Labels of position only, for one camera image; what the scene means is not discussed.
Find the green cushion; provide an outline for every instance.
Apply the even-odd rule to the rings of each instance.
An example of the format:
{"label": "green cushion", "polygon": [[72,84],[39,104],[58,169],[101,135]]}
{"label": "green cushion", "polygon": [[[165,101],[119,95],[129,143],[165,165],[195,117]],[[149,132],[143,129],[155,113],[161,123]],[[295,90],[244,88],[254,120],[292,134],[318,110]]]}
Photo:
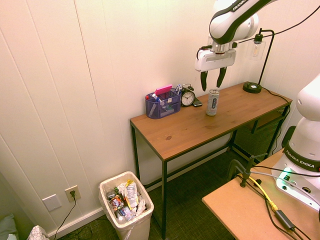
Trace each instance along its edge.
{"label": "green cushion", "polygon": [[4,219],[0,220],[0,240],[7,240],[9,234],[14,234],[18,239],[18,231],[14,220],[14,215],[11,213]]}

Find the clock face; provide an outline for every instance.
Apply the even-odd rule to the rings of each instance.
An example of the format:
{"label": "clock face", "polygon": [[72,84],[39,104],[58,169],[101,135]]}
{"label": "clock face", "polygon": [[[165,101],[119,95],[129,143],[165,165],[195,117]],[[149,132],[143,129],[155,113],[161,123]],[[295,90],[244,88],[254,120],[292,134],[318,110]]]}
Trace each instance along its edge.
{"label": "clock face", "polygon": [[196,96],[193,92],[187,91],[181,96],[181,103],[184,106],[190,106],[194,102],[195,98]]}

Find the can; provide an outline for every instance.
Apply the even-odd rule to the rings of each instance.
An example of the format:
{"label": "can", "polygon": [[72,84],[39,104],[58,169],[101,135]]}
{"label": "can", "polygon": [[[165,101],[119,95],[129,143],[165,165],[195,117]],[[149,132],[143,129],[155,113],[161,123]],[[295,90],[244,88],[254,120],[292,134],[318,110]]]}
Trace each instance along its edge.
{"label": "can", "polygon": [[209,116],[214,116],[217,113],[219,90],[210,89],[208,94],[208,104],[206,106],[206,114]]}
{"label": "can", "polygon": [[121,215],[118,216],[118,220],[119,224],[125,224],[127,222],[126,217]]}

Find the lamp base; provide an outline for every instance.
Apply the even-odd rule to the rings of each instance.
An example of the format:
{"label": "lamp base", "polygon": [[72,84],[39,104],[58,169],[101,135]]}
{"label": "lamp base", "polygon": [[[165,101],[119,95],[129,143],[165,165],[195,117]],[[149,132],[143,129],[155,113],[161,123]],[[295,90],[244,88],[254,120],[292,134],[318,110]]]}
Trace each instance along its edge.
{"label": "lamp base", "polygon": [[262,87],[255,82],[245,82],[242,89],[251,94],[258,94],[261,92]]}

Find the marker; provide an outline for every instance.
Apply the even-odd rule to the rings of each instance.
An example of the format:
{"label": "marker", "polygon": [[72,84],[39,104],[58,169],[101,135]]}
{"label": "marker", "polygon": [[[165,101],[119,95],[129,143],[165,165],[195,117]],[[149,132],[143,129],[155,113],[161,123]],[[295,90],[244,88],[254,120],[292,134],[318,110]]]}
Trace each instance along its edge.
{"label": "marker", "polygon": [[156,109],[156,106],[157,106],[157,104],[153,104],[153,106],[152,106],[152,108],[151,108],[151,110],[150,110],[150,112],[149,112],[149,118],[151,118],[151,116],[152,116],[152,114],[154,114],[154,111],[155,111],[155,109]]}
{"label": "marker", "polygon": [[178,85],[176,86],[175,90],[174,90],[174,93],[175,93],[175,94],[177,94],[177,95],[179,95],[179,94],[180,94],[181,89],[182,89],[181,84],[178,84]]}
{"label": "marker", "polygon": [[161,100],[155,93],[152,94],[152,97],[157,101],[160,102],[160,106],[163,106],[165,104],[165,101]]}

